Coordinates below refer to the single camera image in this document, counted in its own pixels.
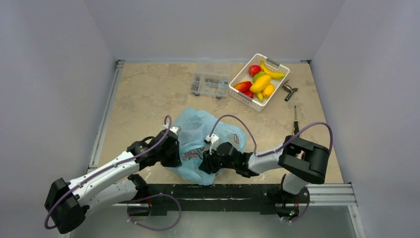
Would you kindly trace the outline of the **light blue plastic bag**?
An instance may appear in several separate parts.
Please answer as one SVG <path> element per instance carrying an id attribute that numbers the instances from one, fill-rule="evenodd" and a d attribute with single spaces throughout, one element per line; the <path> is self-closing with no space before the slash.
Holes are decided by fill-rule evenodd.
<path id="1" fill-rule="evenodd" d="M 206 111 L 187 108 L 181 112 L 174 123 L 181 128 L 178 137 L 181 166 L 171 168 L 172 172 L 186 181 L 199 185 L 210 185 L 214 182 L 221 170 L 207 174 L 199 169 L 199 165 L 203 161 L 204 150 L 208 148 L 204 139 L 216 121 L 217 118 Z M 243 151 L 246 147 L 247 136 L 235 125 L 219 122 L 214 133 L 219 137 L 220 143 L 229 142 L 239 151 Z"/>

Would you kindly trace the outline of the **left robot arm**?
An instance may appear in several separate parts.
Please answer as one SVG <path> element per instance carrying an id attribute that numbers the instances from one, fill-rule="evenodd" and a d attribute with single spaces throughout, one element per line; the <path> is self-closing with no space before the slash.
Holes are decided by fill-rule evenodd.
<path id="1" fill-rule="evenodd" d="M 145 201 L 151 206 L 153 199 L 163 194 L 152 192 L 138 172 L 156 163 L 170 168 L 181 166 L 180 130 L 167 126 L 155 137 L 133 142 L 111 162 L 86 175 L 69 181 L 55 180 L 44 204 L 48 212 L 45 229 L 69 233 L 88 216 L 120 202 Z"/>

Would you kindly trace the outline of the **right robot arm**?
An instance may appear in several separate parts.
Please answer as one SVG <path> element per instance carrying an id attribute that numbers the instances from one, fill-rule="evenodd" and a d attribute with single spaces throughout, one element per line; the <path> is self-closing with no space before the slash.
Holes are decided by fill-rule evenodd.
<path id="1" fill-rule="evenodd" d="M 207 174 L 215 174 L 221 169 L 233 169 L 245 177 L 256 177 L 266 171 L 286 169 L 279 198 L 291 201 L 308 184 L 323 184 L 330 156 L 328 148 L 311 141 L 287 136 L 285 142 L 273 151 L 261 155 L 240 152 L 230 142 L 213 145 L 203 152 L 199 169 Z"/>

